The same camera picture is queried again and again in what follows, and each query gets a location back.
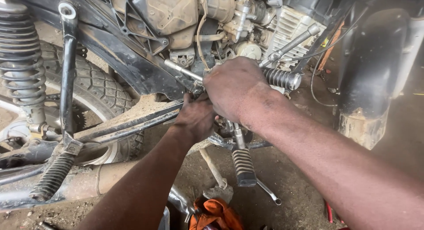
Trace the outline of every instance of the rear tire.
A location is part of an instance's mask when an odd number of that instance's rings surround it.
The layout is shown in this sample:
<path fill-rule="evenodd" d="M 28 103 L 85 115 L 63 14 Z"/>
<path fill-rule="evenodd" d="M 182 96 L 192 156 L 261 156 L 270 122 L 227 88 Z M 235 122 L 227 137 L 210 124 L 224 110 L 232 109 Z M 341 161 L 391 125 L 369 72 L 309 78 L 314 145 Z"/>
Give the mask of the rear tire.
<path fill-rule="evenodd" d="M 46 86 L 60 90 L 62 48 L 41 41 L 41 50 L 44 59 L 43 66 L 46 69 Z M 119 83 L 79 55 L 76 56 L 74 101 L 78 105 L 92 110 L 102 121 L 123 114 L 134 106 L 134 101 Z M 114 157 L 102 162 L 121 162 L 136 158 L 141 150 L 143 139 L 144 132 L 141 132 L 121 140 Z"/>

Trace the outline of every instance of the orange rag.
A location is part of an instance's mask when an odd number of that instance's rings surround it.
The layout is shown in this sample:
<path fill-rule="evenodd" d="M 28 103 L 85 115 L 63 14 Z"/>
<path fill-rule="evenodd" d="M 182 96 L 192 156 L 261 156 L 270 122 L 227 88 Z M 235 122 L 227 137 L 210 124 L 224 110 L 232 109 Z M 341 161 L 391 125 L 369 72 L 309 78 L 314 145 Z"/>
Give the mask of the orange rag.
<path fill-rule="evenodd" d="M 194 201 L 194 209 L 200 208 L 200 198 Z M 203 203 L 203 213 L 197 215 L 197 221 L 194 215 L 190 220 L 190 230 L 202 230 L 208 224 L 216 222 L 222 230 L 243 230 L 240 217 L 235 211 L 228 207 L 222 199 L 210 199 Z"/>

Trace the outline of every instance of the red wire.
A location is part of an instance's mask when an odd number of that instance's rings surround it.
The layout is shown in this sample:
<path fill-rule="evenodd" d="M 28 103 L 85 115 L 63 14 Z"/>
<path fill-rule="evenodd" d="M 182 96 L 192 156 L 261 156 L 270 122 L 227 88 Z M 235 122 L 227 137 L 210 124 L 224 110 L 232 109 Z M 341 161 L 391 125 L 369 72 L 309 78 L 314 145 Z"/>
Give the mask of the red wire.
<path fill-rule="evenodd" d="M 328 222 L 332 223 L 333 222 L 333 214 L 331 212 L 330 204 L 326 200 L 324 200 L 324 202 L 325 202 L 325 207 L 327 208 Z"/>

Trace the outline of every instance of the spanner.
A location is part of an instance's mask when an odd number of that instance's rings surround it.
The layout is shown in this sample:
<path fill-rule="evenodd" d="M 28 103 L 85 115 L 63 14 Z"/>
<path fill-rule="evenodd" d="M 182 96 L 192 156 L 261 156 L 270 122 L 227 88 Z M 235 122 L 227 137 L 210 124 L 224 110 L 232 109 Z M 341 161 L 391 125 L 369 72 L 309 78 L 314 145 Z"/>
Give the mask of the spanner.
<path fill-rule="evenodd" d="M 264 189 L 272 198 L 272 200 L 274 200 L 274 203 L 276 205 L 281 205 L 281 199 L 277 198 L 277 196 L 275 196 L 275 194 L 268 189 L 268 187 L 265 186 L 265 184 L 263 184 L 259 179 L 258 180 L 258 184 L 259 186 L 261 186 L 262 189 Z"/>

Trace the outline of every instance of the dirty floor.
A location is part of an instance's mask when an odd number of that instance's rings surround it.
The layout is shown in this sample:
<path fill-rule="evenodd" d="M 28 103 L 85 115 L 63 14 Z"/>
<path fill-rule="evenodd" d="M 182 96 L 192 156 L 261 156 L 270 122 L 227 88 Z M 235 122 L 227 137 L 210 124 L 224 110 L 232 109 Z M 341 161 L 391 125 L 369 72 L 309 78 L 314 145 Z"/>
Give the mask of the dirty floor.
<path fill-rule="evenodd" d="M 38 23 L 37 28 L 42 40 L 61 45 L 59 30 L 55 31 L 42 23 Z M 322 81 L 320 77 L 314 79 L 316 97 L 327 104 L 333 104 L 337 99 L 336 94 L 327 90 L 328 87 L 336 87 L 337 50 L 335 49 L 331 55 L 334 61 L 329 60 L 326 66 L 332 71 L 326 74 L 326 81 Z M 95 55 L 89 54 L 89 60 L 103 70 L 107 69 L 106 64 Z M 321 106 L 312 99 L 308 84 L 310 76 L 310 72 L 306 72 L 302 85 L 292 93 L 291 101 L 313 119 L 331 126 L 332 108 Z M 422 180 L 424 179 L 424 151 L 422 151 L 424 138 L 421 128 L 424 126 L 422 118 L 424 96 L 414 95 L 414 93 L 424 93 L 420 86 L 423 80 L 424 62 L 414 66 L 404 95 L 393 101 L 386 134 L 373 149 L 379 157 Z M 8 113 L 1 113 L 0 119 L 2 123 L 12 120 Z M 146 131 L 145 152 L 153 148 L 166 132 L 167 127 L 167 125 L 159 125 Z M 218 163 L 222 176 L 227 178 L 229 184 L 234 187 L 234 196 L 230 205 L 240 214 L 246 229 L 258 230 L 266 225 L 268 229 L 272 227 L 276 230 L 334 230 L 345 226 L 338 220 L 332 224 L 327 221 L 321 195 L 287 156 L 276 148 L 256 149 L 251 153 L 257 177 L 282 200 L 281 206 L 275 205 L 259 186 L 253 188 L 236 186 L 234 168 L 228 150 L 214 146 L 210 146 L 208 150 L 212 159 Z M 194 153 L 185 159 L 175 184 L 193 200 L 192 188 L 194 195 L 198 196 L 204 189 L 214 186 L 215 180 L 200 153 Z M 2 230 L 31 230 L 37 228 L 38 222 L 46 221 L 59 229 L 70 230 L 75 228 L 100 199 L 101 197 L 96 197 L 12 211 L 9 214 L 0 213 L 0 228 Z"/>

